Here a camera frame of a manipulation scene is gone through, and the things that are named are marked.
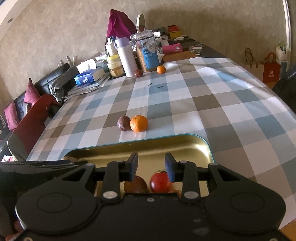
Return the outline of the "person left hand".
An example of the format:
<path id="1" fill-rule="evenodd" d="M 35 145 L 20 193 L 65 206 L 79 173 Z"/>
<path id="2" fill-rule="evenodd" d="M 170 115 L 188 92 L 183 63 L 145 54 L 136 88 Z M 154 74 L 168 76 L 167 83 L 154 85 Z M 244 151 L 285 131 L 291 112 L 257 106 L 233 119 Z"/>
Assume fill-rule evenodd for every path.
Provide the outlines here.
<path id="1" fill-rule="evenodd" d="M 14 240 L 20 233 L 23 232 L 23 227 L 19 220 L 14 223 L 13 232 L 6 236 L 5 241 Z"/>

